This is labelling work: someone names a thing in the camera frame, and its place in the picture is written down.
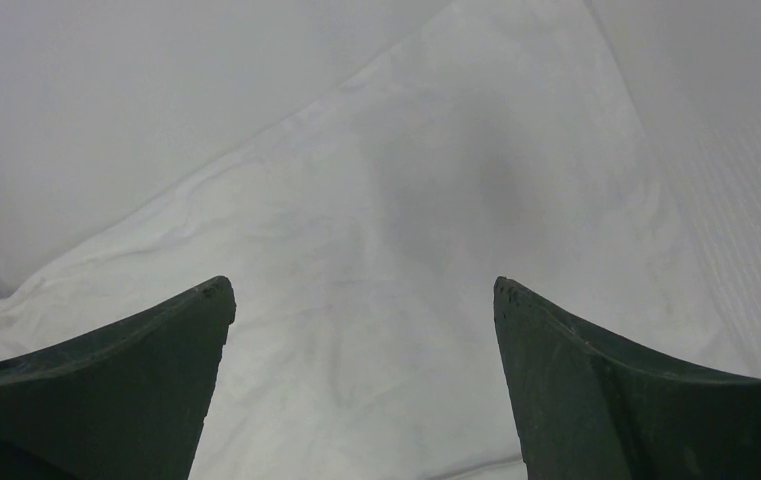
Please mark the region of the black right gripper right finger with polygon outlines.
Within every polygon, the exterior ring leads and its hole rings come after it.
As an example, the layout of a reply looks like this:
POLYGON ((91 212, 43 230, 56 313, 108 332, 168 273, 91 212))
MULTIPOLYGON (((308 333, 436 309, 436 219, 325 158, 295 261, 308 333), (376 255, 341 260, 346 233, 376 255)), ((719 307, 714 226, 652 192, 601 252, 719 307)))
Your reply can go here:
POLYGON ((532 479, 761 479, 761 379, 693 364, 518 282, 494 325, 532 479))

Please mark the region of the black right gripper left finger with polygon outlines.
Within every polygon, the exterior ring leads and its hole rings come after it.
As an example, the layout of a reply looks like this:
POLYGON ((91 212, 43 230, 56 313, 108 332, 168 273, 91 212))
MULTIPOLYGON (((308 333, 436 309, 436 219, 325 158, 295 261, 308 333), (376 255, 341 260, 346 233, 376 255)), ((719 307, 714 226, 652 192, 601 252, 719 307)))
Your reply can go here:
POLYGON ((0 479, 185 479, 236 303, 214 277, 0 361, 0 479))

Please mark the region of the white t shirt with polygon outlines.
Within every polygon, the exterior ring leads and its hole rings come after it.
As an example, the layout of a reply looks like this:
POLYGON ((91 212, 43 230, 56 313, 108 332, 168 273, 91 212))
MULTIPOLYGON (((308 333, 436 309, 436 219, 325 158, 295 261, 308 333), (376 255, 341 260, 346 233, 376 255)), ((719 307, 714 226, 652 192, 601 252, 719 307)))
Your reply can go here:
POLYGON ((750 372, 583 1, 452 2, 0 300, 0 360, 216 275, 237 310, 195 479, 524 477, 499 276, 750 372))

